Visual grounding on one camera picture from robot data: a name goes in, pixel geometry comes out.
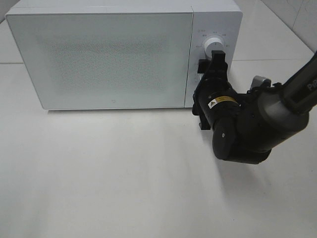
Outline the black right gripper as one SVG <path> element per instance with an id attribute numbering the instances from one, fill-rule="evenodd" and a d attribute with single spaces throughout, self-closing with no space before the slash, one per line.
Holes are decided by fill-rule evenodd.
<path id="1" fill-rule="evenodd" d="M 236 130 L 239 95 L 228 82 L 225 57 L 224 51 L 214 50 L 211 61 L 200 59 L 198 62 L 200 82 L 193 94 L 192 113 L 199 117 L 201 130 L 215 130 L 223 120 Z"/>

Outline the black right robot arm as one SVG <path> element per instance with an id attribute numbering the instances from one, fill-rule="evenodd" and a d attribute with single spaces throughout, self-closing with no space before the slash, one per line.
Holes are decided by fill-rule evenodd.
<path id="1" fill-rule="evenodd" d="M 250 89 L 236 92 L 227 78 L 223 51 L 201 59 L 202 77 L 192 113 L 202 130 L 212 130 L 214 155 L 224 161 L 259 164 L 271 150 L 306 128 L 317 104 L 317 59 L 312 57 L 285 83 L 255 76 Z"/>

